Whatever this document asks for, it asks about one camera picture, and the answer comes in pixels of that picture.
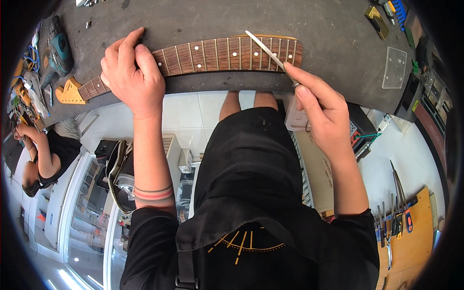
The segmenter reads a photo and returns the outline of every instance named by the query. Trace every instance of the gold graphic print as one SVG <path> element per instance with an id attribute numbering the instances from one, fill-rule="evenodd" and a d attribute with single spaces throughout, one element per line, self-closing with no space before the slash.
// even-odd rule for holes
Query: gold graphic print
<path id="1" fill-rule="evenodd" d="M 242 253 L 242 251 L 250 251 L 250 252 L 265 252 L 265 251 L 274 251 L 274 250 L 277 250 L 279 248 L 282 248 L 283 246 L 285 246 L 284 243 L 280 243 L 278 245 L 275 245 L 275 246 L 270 246 L 270 247 L 253 247 L 253 231 L 245 231 L 243 234 L 240 234 L 240 231 L 237 231 L 234 236 L 230 239 L 230 241 L 227 240 L 227 237 L 229 236 L 229 233 L 226 234 L 225 236 L 223 236 L 222 238 L 220 238 L 215 244 L 213 247 L 211 247 L 211 249 L 208 250 L 208 253 L 211 252 L 214 247 L 216 247 L 217 245 L 219 245 L 220 243 L 224 243 L 226 246 L 226 248 L 234 248 L 234 249 L 238 249 L 238 253 L 237 253 L 237 258 L 235 259 L 235 264 L 237 265 L 238 263 L 238 258 L 240 256 L 240 254 Z M 241 242 L 240 242 L 240 245 L 237 244 L 234 244 L 233 242 L 235 241 L 235 239 L 237 238 L 238 236 L 238 239 L 240 241 L 240 237 L 241 237 Z"/>

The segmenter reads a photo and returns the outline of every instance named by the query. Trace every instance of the apron strap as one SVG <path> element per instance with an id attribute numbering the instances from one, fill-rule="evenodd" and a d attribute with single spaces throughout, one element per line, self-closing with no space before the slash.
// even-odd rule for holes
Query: apron strap
<path id="1" fill-rule="evenodd" d="M 175 290 L 195 290 L 198 289 L 199 281 L 193 273 L 193 251 L 180 251 L 179 255 L 179 275 L 175 278 Z"/>

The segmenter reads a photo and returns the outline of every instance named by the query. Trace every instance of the person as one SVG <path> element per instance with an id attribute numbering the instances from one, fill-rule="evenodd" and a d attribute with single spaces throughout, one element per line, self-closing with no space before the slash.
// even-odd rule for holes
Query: person
<path id="1" fill-rule="evenodd" d="M 34 197 L 39 189 L 56 184 L 80 153 L 79 132 L 71 119 L 56 123 L 47 134 L 20 123 L 13 136 L 23 141 L 31 157 L 22 177 L 23 190 L 29 197 Z"/>
<path id="2" fill-rule="evenodd" d="M 273 95 L 257 92 L 254 108 L 241 111 L 230 91 L 199 168 L 195 215 L 179 225 L 161 135 L 165 82 L 150 50 L 136 46 L 143 31 L 116 41 L 101 61 L 103 82 L 134 120 L 137 210 L 120 289 L 374 289 L 374 218 L 343 96 L 284 64 L 330 161 L 331 224 L 302 204 L 300 163 Z"/>

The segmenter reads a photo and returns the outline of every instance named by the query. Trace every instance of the yellow headstock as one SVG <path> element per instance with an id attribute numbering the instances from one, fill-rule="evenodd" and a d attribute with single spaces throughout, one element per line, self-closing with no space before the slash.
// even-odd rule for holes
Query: yellow headstock
<path id="1" fill-rule="evenodd" d="M 57 99 L 63 104 L 80 104 L 85 105 L 87 101 L 84 101 L 77 90 L 80 86 L 80 83 L 76 81 L 74 77 L 70 77 L 63 87 L 58 87 L 55 90 L 55 95 Z"/>

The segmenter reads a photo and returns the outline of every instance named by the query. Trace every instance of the woman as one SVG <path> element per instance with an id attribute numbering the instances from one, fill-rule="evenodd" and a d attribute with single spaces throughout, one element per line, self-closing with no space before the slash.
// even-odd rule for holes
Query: woman
<path id="1" fill-rule="evenodd" d="M 39 189 L 57 183 L 81 148 L 79 133 L 70 119 L 55 124 L 47 134 L 21 123 L 16 127 L 14 138 L 23 141 L 31 156 L 22 180 L 23 190 L 30 197 Z"/>

